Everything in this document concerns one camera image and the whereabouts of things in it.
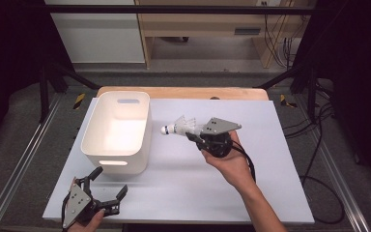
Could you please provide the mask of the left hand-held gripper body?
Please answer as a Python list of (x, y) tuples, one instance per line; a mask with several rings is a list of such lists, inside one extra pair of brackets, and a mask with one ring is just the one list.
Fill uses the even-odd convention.
[(117, 198), (101, 202), (90, 190), (88, 177), (75, 179), (62, 204), (62, 227), (70, 228), (74, 223), (88, 222), (99, 211), (106, 217), (120, 214), (120, 200)]

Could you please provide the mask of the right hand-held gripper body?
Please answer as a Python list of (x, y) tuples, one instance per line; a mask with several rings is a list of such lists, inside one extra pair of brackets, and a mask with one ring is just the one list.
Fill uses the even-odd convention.
[(233, 141), (230, 131), (239, 130), (241, 124), (213, 117), (203, 126), (197, 148), (205, 150), (216, 158), (225, 158), (231, 151)]

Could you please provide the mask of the white plastic basket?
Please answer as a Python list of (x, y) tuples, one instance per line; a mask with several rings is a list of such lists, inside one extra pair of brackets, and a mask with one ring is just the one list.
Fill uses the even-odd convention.
[(152, 130), (147, 93), (105, 92), (95, 103), (81, 151), (106, 174), (137, 175), (147, 167)]

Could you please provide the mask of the person's left hand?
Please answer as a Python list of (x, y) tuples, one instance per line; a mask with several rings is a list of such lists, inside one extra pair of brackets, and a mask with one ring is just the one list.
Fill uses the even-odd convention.
[(103, 220), (103, 217), (104, 210), (99, 210), (86, 225), (76, 222), (67, 230), (67, 232), (96, 232)]

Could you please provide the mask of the person's right hand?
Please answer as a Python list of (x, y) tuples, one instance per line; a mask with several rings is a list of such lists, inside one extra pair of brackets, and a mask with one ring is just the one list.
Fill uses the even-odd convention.
[(225, 158), (216, 158), (207, 151), (202, 151), (202, 155), (206, 163), (215, 167), (240, 195), (249, 195), (257, 189), (257, 186), (252, 178), (248, 160), (243, 154), (237, 132), (232, 130), (229, 134), (233, 147)]

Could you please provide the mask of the wooden table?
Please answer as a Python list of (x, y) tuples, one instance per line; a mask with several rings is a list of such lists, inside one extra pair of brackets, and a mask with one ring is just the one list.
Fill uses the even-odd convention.
[(152, 99), (200, 99), (200, 100), (250, 100), (267, 101), (269, 96), (263, 89), (240, 87), (137, 87), (105, 86), (98, 90), (97, 96), (111, 91), (139, 91), (147, 93)]

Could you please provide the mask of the white board sheet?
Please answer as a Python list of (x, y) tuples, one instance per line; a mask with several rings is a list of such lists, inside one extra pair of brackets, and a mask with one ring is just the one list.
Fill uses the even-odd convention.
[(256, 183), (287, 224), (313, 222), (272, 101), (168, 100), (150, 103), (153, 123), (147, 168), (140, 174), (102, 173), (91, 184), (99, 200), (111, 200), (122, 187), (128, 193), (119, 223), (247, 224), (249, 216), (237, 191), (205, 163), (196, 145), (161, 127), (180, 116), (200, 124), (217, 117), (240, 124), (238, 136), (254, 162)]

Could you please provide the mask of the black metal stand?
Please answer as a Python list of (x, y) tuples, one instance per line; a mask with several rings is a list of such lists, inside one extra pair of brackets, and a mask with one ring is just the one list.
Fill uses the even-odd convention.
[(292, 94), (299, 94), (307, 89), (306, 112), (312, 123), (316, 122), (316, 91), (317, 91), (317, 73), (311, 65), (298, 64), (290, 70), (279, 74), (277, 77), (260, 84), (259, 89), (268, 90), (275, 84), (292, 77), (294, 80), (290, 86)]
[(76, 73), (74, 69), (65, 68), (58, 63), (44, 64), (39, 72), (41, 123), (48, 117), (49, 114), (48, 84), (51, 84), (57, 93), (65, 93), (69, 88), (69, 85), (64, 79), (65, 76), (71, 77), (73, 80), (92, 90), (99, 90), (101, 88), (100, 85)]

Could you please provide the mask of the light wooden desk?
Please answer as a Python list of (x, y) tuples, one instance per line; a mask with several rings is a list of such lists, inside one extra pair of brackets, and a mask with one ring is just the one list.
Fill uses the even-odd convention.
[[(317, 0), (134, 0), (137, 6), (309, 7)], [(264, 68), (277, 58), (285, 38), (300, 38), (307, 15), (260, 14), (140, 14), (138, 16), (146, 59), (157, 37), (246, 37), (253, 41)]]

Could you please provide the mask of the white cabinet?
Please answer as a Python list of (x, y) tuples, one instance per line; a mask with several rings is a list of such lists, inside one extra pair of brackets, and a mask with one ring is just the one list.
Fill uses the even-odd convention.
[(136, 14), (52, 14), (74, 64), (144, 63)]

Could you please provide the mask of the black curtain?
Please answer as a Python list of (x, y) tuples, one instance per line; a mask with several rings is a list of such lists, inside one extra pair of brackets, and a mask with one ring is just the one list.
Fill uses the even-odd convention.
[(0, 0), (0, 126), (10, 96), (39, 81), (41, 68), (71, 59), (50, 13), (33, 9), (45, 0)]
[(316, 0), (300, 44), (308, 61), (333, 83), (333, 103), (357, 154), (371, 167), (371, 0)]

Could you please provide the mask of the aluminium floor rail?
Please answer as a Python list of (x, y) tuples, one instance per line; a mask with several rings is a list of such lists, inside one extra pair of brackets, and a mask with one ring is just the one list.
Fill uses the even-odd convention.
[(320, 156), (331, 182), (333, 192), (342, 203), (344, 214), (347, 216), (354, 232), (371, 232), (370, 227), (368, 226), (368, 223), (354, 198), (354, 195), (352, 194), (344, 176), (336, 165), (328, 146), (323, 139), (324, 134), (322, 129), (322, 119), (318, 118), (321, 116), (322, 113), (318, 111), (316, 113), (316, 126), (310, 132), (311, 137), (316, 144), (313, 157), (316, 157), (317, 155)]
[(28, 169), (31, 160), (36, 154), (39, 146), (42, 143), (43, 137), (52, 122), (54, 115), (56, 114), (59, 104), (63, 98), (63, 94), (55, 93), (53, 99), (49, 105), (49, 110), (47, 116), (43, 119), (41, 123), (38, 124), (35, 129), (33, 136), (29, 140), (25, 150), (23, 151), (21, 157), (19, 158), (14, 171), (12, 172), (8, 182), (4, 186), (3, 190), (0, 193), (0, 221), (8, 209), (14, 194), (20, 185), (22, 178)]

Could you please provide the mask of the black horizontal frame bar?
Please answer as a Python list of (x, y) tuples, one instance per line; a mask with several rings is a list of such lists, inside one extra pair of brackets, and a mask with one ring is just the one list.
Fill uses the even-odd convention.
[(43, 9), (62, 14), (312, 15), (315, 12), (313, 8), (171, 5), (45, 5)]

